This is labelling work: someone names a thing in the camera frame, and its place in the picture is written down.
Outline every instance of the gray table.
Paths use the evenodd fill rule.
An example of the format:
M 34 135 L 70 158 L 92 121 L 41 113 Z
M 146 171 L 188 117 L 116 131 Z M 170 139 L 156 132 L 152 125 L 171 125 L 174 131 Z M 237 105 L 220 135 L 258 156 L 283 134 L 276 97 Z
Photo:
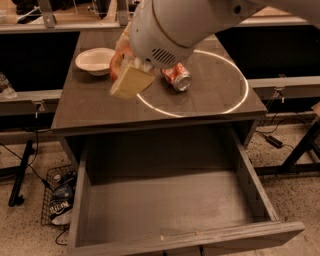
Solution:
M 106 38 L 101 31 L 82 32 L 74 59 L 90 47 L 83 39 L 89 33 L 90 42 Z M 183 93 L 175 92 L 157 72 L 154 83 L 137 97 L 118 99 L 109 95 L 112 85 L 109 75 L 94 77 L 79 70 L 74 59 L 52 130 L 75 167 L 80 159 L 82 135 L 88 134 L 232 122 L 246 147 L 256 120 L 266 110 L 215 37 L 200 43 L 183 62 L 193 79 Z
M 113 47 L 108 35 L 83 32 L 75 57 L 101 47 L 92 42 Z M 52 125 L 78 170 L 69 255 L 219 255 L 278 246 L 304 229 L 280 222 L 246 155 L 265 107 L 221 44 L 208 38 L 184 64 L 188 91 L 158 72 L 122 100 L 109 95 L 109 76 L 73 60 Z

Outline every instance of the crushed soda can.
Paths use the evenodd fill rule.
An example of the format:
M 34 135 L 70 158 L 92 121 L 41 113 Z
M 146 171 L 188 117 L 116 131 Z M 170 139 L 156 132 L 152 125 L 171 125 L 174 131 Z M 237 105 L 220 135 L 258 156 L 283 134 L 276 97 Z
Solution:
M 191 84 L 190 72 L 181 63 L 160 71 L 165 80 L 178 92 L 186 91 Z

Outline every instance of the yellow sponge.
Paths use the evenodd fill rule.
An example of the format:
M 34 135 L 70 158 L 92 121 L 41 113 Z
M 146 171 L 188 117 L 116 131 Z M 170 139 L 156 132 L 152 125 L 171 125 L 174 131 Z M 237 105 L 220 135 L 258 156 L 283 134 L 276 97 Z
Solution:
M 143 68 L 136 68 L 131 60 L 120 71 L 119 78 L 111 87 L 112 96 L 129 99 L 146 89 L 154 80 L 151 72 L 145 72 Z

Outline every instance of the cable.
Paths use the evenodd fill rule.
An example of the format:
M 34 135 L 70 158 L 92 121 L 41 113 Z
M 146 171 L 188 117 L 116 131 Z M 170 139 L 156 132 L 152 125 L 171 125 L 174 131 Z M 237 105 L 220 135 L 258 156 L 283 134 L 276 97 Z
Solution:
M 270 126 L 273 123 L 273 120 L 276 118 L 276 116 L 279 114 L 279 112 L 277 112 L 271 119 L 269 124 L 266 124 L 266 126 Z
M 282 145 L 282 147 L 285 147 L 285 146 L 286 146 L 286 147 L 290 147 L 290 148 L 292 148 L 292 150 L 294 150 L 294 147 L 291 146 L 291 145 L 289 145 L 289 144 L 283 144 L 283 145 Z
M 302 123 L 302 124 L 306 124 L 304 121 L 302 121 L 302 120 L 300 120 L 300 119 L 288 117 L 288 118 L 285 118 L 285 119 L 282 119 L 281 121 L 279 121 L 278 124 L 276 125 L 276 127 L 275 127 L 272 131 L 267 131 L 267 132 L 256 131 L 256 132 L 262 133 L 262 134 L 274 133 L 274 132 L 278 129 L 279 125 L 280 125 L 281 123 L 283 123 L 284 121 L 286 121 L 286 120 L 296 120 L 296 121 L 299 121 L 299 122 Z
M 65 230 L 63 230 L 56 238 L 55 242 L 57 245 L 61 245 L 61 246 L 67 246 L 68 244 L 62 244 L 60 242 L 58 242 L 58 239 L 66 232 L 69 231 L 69 228 L 66 228 Z
M 6 150 L 8 150 L 11 154 L 15 155 L 17 158 L 19 158 L 20 160 L 22 160 L 22 158 L 20 156 L 18 156 L 18 154 L 16 154 L 15 152 L 13 152 L 11 149 L 9 149 L 7 146 L 5 146 L 3 143 L 0 142 L 0 145 L 3 146 Z M 37 171 L 31 166 L 31 163 L 27 164 L 27 167 L 30 167 L 31 170 L 33 171 L 33 173 L 37 176 L 38 179 L 41 180 L 41 182 L 45 185 L 46 188 L 50 189 L 51 191 L 52 188 L 50 186 L 50 184 L 48 183 L 47 180 L 43 179 L 38 173 Z
M 256 133 L 258 133 L 262 138 L 267 138 L 267 135 L 264 135 L 262 132 L 259 131 L 255 131 Z
M 18 156 L 18 154 L 16 154 L 15 152 L 13 152 L 11 149 L 9 149 L 7 146 L 5 146 L 3 143 L 0 142 L 0 145 L 2 147 L 4 147 L 6 150 L 8 150 L 11 154 L 13 154 L 14 156 L 16 156 L 17 158 L 19 158 L 20 160 L 22 160 L 22 157 Z M 31 170 L 34 172 L 34 174 L 42 180 L 42 178 L 40 177 L 40 175 L 36 172 L 36 170 L 31 166 L 32 163 L 27 164 L 27 167 L 30 167 Z
M 38 149 L 39 149 L 39 134 L 38 134 L 38 112 L 36 112 L 35 114 L 35 119 L 34 119 L 34 123 L 35 123 L 35 134 L 36 134 L 36 149 L 35 149 L 35 153 L 34 153 L 34 158 L 32 159 L 32 161 L 29 163 L 29 165 L 33 164 L 34 160 L 36 160 L 37 156 L 38 156 Z

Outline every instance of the black cable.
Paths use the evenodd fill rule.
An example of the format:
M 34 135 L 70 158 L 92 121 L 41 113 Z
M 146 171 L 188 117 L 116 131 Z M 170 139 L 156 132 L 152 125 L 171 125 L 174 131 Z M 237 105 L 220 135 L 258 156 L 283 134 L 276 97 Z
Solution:
M 267 104 L 265 104 L 266 109 L 267 109 L 266 115 L 269 113 L 269 107 L 271 107 L 271 105 L 272 105 L 272 103 L 273 103 L 273 100 L 274 100 L 274 99 L 269 99 L 268 102 L 267 102 Z M 263 116 L 263 119 L 260 120 L 259 125 L 264 125 L 264 126 L 266 125 L 266 115 L 264 115 L 264 116 Z
M 39 149 L 39 136 L 38 136 L 38 131 L 36 130 L 36 149 L 34 152 L 34 158 L 32 159 L 32 161 L 28 164 L 29 166 L 31 166 L 34 162 L 34 160 L 36 160 L 37 156 L 38 156 L 38 149 Z
M 269 113 L 269 111 L 270 111 L 271 105 L 272 105 L 272 103 L 274 102 L 274 100 L 275 100 L 274 97 L 269 98 L 269 100 L 268 100 L 268 102 L 267 102 L 267 104 L 266 104 L 266 109 L 267 109 L 267 112 L 268 112 L 268 113 Z
M 11 149 L 9 149 L 7 146 L 5 146 L 3 143 L 0 142 L 0 145 L 3 146 L 6 150 L 8 150 L 11 154 L 13 154 L 14 156 L 16 156 L 17 158 L 19 158 L 20 160 L 22 160 L 22 157 L 18 156 L 18 154 L 16 154 L 15 152 L 13 152 Z M 31 170 L 34 172 L 34 174 L 40 179 L 42 180 L 42 178 L 40 177 L 40 175 L 36 172 L 36 170 L 31 166 L 32 163 L 27 164 L 27 167 L 30 167 Z
M 267 124 L 266 126 L 270 126 L 270 125 L 272 125 L 273 120 L 276 118 L 276 116 L 277 116 L 278 114 L 279 114 L 279 112 L 277 112 L 277 113 L 272 117 L 272 119 L 271 119 L 270 123 L 269 123 L 269 124 Z
M 292 150 L 294 150 L 294 147 L 291 146 L 291 145 L 289 145 L 289 144 L 283 144 L 283 145 L 282 145 L 282 147 L 285 147 L 285 146 L 290 147 L 290 148 L 292 148 Z
M 279 125 L 280 125 L 281 123 L 283 123 L 284 121 L 286 121 L 286 120 L 296 120 L 296 121 L 299 121 L 299 122 L 302 123 L 302 124 L 306 124 L 304 121 L 302 121 L 302 120 L 300 120 L 300 119 L 288 117 L 288 118 L 284 118 L 284 119 L 282 119 L 281 121 L 279 121 L 278 124 L 276 125 L 276 127 L 275 127 L 272 131 L 267 131 L 267 132 L 256 131 L 256 132 L 259 132 L 259 133 L 262 133 L 262 134 L 274 133 L 274 132 L 278 129 Z
M 267 138 L 267 136 L 266 135 L 264 135 L 262 132 L 259 132 L 259 131 L 256 131 L 256 133 L 258 133 L 262 138 L 264 138 L 264 139 L 266 139 Z
M 58 239 L 66 232 L 69 231 L 69 228 L 66 228 L 65 230 L 63 230 L 56 238 L 55 242 L 57 245 L 61 245 L 61 246 L 67 246 L 68 244 L 62 244 L 60 242 L 58 242 Z

